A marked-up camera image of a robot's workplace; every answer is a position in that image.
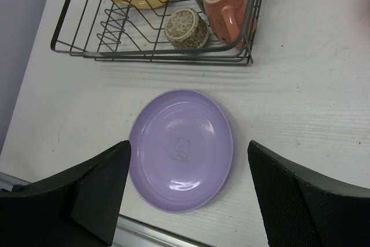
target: metal wire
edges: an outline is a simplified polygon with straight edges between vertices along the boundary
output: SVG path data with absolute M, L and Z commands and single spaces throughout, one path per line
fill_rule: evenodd
M 243 27 L 234 42 L 229 45 L 219 42 L 209 28 L 210 36 L 205 47 L 184 50 L 174 49 L 166 40 L 164 23 L 180 8 L 193 8 L 206 20 L 195 1 L 158 0 L 164 5 L 157 9 L 152 8 L 150 0 L 145 1 L 150 9 L 139 10 L 131 4 L 132 0 L 84 0 L 84 5 L 80 5 L 81 0 L 65 0 L 51 40 L 51 49 L 98 61 L 200 65 L 253 63 L 251 50 L 256 32 L 248 35 L 246 27 L 253 26 L 256 20 L 258 22 L 262 0 L 248 0 Z M 237 51 L 235 46 L 241 40 L 245 48 Z

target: white table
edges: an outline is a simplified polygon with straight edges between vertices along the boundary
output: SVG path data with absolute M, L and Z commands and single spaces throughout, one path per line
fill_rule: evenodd
M 263 0 L 251 67 L 103 64 L 55 54 L 64 0 L 47 0 L 0 171 L 35 182 L 127 139 L 143 106 L 174 88 L 222 105 L 235 159 L 221 192 L 160 212 L 128 180 L 123 215 L 217 246 L 267 246 L 247 162 L 254 139 L 325 175 L 370 187 L 370 0 Z

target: pink mug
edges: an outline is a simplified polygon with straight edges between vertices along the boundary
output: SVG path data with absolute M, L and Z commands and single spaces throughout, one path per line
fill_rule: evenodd
M 245 9 L 248 0 L 203 0 L 209 24 L 221 42 L 232 43 L 238 36 L 243 25 Z M 254 20 L 253 28 L 248 28 L 248 36 L 256 29 L 257 20 Z M 241 40 L 236 48 L 244 47 Z

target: cartoon bear print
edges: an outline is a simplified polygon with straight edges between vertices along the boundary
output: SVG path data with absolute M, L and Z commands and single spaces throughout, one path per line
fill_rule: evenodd
M 190 140 L 187 140 L 185 138 L 178 138 L 175 143 L 175 148 L 170 156 L 175 160 L 179 160 L 181 162 L 188 162 L 189 151 L 190 151 Z

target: gray floor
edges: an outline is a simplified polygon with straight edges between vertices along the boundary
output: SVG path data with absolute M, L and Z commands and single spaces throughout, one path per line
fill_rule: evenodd
M 0 0 L 0 151 L 46 0 Z

